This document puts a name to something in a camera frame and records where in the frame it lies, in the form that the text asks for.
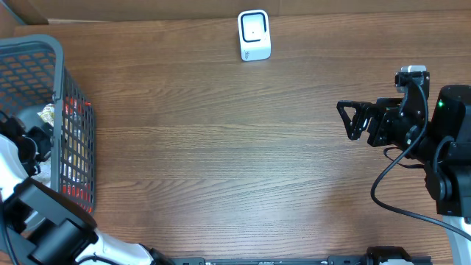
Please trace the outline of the orange spaghetti packet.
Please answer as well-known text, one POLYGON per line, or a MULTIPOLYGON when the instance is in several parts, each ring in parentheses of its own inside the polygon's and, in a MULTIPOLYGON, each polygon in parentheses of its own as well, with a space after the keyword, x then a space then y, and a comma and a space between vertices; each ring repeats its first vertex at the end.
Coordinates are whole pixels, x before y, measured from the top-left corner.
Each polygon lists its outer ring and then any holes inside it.
POLYGON ((63 103, 60 157, 61 191, 88 213, 93 212, 93 144, 91 104, 70 96, 63 103))

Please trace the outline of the green snack packet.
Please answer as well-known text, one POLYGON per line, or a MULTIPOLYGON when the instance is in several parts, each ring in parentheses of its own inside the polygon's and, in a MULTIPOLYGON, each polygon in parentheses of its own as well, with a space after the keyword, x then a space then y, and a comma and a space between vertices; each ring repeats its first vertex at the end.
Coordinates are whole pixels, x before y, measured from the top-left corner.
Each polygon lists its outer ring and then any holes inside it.
POLYGON ((52 127, 54 126, 54 104, 47 104, 41 111, 37 112, 37 115, 40 117, 40 119, 51 125, 52 127))

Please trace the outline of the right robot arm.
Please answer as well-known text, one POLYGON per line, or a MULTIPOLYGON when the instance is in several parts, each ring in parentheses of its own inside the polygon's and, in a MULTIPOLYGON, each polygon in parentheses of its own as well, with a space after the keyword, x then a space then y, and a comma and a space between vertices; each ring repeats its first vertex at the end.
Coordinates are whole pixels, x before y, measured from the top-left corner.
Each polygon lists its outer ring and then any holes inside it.
POLYGON ((341 100, 336 109, 347 137, 356 141, 368 132, 368 144, 401 153, 376 178, 370 190, 380 207, 443 227, 455 264, 470 263, 470 87, 441 88, 433 113, 429 112, 430 74, 425 66, 404 66, 395 76, 401 98, 376 102, 341 100), (381 202, 380 181, 403 158, 414 159, 425 172, 425 187, 441 219, 434 219, 381 202))

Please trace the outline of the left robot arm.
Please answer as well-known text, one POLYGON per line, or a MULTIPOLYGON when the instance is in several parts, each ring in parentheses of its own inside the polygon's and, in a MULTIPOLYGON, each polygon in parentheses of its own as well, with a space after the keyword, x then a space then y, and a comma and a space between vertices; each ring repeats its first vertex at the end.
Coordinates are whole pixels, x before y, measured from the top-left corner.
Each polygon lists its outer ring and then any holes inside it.
POLYGON ((1 251, 14 264, 170 264, 154 248, 101 232, 78 204, 33 178, 48 140, 1 114, 1 251))

